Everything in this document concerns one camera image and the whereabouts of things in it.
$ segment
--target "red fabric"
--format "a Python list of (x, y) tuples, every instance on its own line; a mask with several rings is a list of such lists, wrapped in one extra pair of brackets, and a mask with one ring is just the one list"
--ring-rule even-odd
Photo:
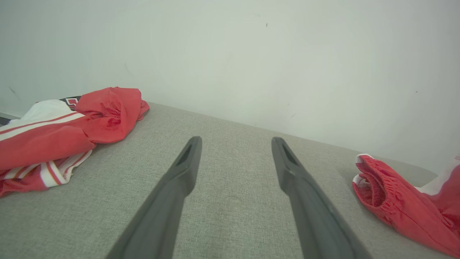
[(76, 105), (76, 112), (69, 110), (68, 114), (58, 118), (4, 131), (0, 128), (0, 137), (3, 136), (0, 141), (0, 197), (11, 192), (46, 190), (47, 186), (53, 186), (53, 180), (56, 185), (63, 184), (56, 174), (62, 174), (63, 179), (69, 168), (64, 168), (63, 172), (56, 170), (68, 157), (82, 156), (83, 159), (96, 143), (124, 139), (148, 109), (149, 105), (141, 99), (138, 89), (106, 88), (83, 95)]
[(460, 166), (437, 195), (419, 192), (382, 161), (360, 156), (359, 176), (369, 184), (353, 183), (359, 200), (397, 232), (428, 247), (460, 258)]

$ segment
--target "red and white garment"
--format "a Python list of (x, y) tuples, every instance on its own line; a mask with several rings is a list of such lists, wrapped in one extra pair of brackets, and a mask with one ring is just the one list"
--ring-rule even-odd
[(148, 109), (130, 88), (85, 94), (75, 111), (60, 100), (34, 104), (0, 128), (0, 197), (68, 183), (96, 143), (124, 139)]
[(368, 210), (402, 235), (460, 258), (460, 157), (421, 188), (368, 154), (356, 166), (362, 173), (353, 188)]

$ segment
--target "gray fabric surface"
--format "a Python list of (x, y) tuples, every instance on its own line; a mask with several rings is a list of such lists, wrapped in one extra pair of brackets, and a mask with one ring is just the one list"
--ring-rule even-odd
[[(150, 104), (119, 143), (98, 145), (70, 183), (0, 200), (0, 258), (103, 258), (188, 139), (203, 150), (174, 257), (298, 259), (288, 197), (280, 190), (271, 138), (283, 137), (375, 258), (449, 258), (395, 232), (356, 198), (357, 151)], [(384, 159), (421, 186), (435, 175)]]

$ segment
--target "gray cushion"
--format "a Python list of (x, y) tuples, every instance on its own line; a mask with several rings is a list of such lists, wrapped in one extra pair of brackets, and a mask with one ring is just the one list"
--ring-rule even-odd
[[(188, 139), (203, 150), (187, 197), (175, 258), (302, 258), (271, 138), (283, 137), (375, 258), (448, 258), (367, 211), (351, 180), (357, 151), (150, 104), (119, 143), (98, 145), (70, 183), (0, 200), (0, 258), (103, 258)], [(416, 186), (435, 175), (386, 160)]]

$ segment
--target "white wall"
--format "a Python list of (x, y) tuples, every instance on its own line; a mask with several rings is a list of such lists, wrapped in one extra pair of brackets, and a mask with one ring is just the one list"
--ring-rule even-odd
[(435, 172), (460, 151), (457, 0), (0, 1), (6, 112), (120, 86)]

